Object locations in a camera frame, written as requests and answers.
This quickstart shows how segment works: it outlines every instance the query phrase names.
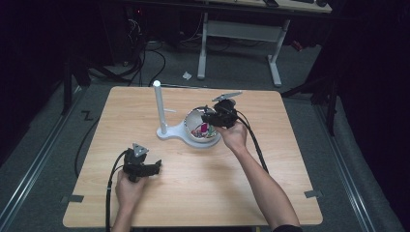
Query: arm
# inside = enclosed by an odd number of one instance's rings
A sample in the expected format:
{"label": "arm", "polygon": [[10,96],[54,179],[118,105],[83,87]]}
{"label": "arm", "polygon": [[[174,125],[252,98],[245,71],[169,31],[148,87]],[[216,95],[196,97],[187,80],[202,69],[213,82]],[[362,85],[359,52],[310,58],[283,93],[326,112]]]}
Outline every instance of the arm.
{"label": "arm", "polygon": [[217,128],[225,145],[233,152],[247,175],[256,203],[271,229],[280,225],[300,226],[295,210],[280,185],[249,153],[246,142],[248,131],[242,123],[230,129]]}
{"label": "arm", "polygon": [[129,181],[128,175],[123,170],[118,172],[117,186],[115,192],[117,193],[118,203],[120,205],[112,226],[113,232],[129,232],[131,229],[132,213],[139,202],[142,190],[148,177],[141,178],[137,183]]}

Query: table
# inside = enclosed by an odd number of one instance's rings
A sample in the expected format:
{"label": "table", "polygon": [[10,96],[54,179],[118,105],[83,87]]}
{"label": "table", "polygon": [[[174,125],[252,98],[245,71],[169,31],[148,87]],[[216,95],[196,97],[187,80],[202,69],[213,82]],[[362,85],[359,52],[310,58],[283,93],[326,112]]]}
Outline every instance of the table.
{"label": "table", "polygon": [[[231,5],[245,5],[250,7],[268,8],[263,0],[208,0],[206,3],[225,3]],[[302,3],[290,0],[279,0],[278,9],[288,11],[305,11],[311,13],[330,13],[332,8],[328,5],[319,7],[316,4]],[[288,30],[290,19],[285,19],[280,26],[265,26],[247,23],[226,22],[220,20],[208,20],[208,14],[204,14],[202,26],[202,46],[198,63],[198,79],[205,78],[206,59],[207,59],[207,37],[226,37],[242,40],[254,40],[275,43],[273,53],[268,55],[268,64],[271,70],[272,79],[276,87],[281,86],[281,80],[278,73],[277,59],[283,40]]]}
{"label": "table", "polygon": [[[162,88],[166,122],[179,124],[193,108],[214,105],[211,99],[233,90]],[[235,97],[259,142],[270,174],[288,194],[301,224],[318,224],[322,215],[281,96],[275,91],[243,91]],[[63,222],[67,227],[104,227],[106,184],[118,155],[134,142],[148,148],[145,163],[162,160],[161,172],[150,177],[132,226],[267,225],[249,182],[235,156],[221,140],[196,149],[179,139],[160,140],[154,88],[114,87],[105,108]],[[249,136],[249,151],[258,160]],[[111,224],[118,203],[111,197]]]}

